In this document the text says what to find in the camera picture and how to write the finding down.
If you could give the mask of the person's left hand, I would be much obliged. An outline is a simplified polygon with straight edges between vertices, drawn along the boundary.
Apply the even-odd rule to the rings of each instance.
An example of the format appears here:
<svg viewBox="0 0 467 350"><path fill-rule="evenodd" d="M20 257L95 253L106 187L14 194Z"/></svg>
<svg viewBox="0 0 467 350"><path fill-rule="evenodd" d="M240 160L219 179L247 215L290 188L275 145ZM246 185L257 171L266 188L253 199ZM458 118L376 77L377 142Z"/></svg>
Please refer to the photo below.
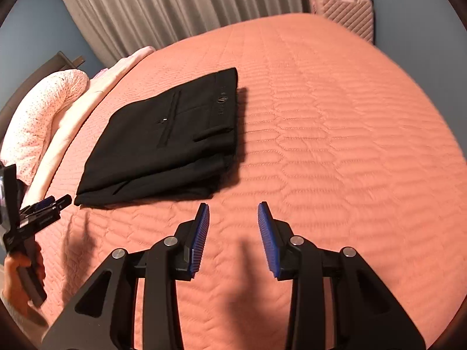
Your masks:
<svg viewBox="0 0 467 350"><path fill-rule="evenodd" d="M4 286L1 298L7 309L13 315L29 319L30 321L43 321L43 317L29 302L29 296L19 277L20 268L28 268L31 260L21 252L10 253L6 256L4 264Z"/></svg>

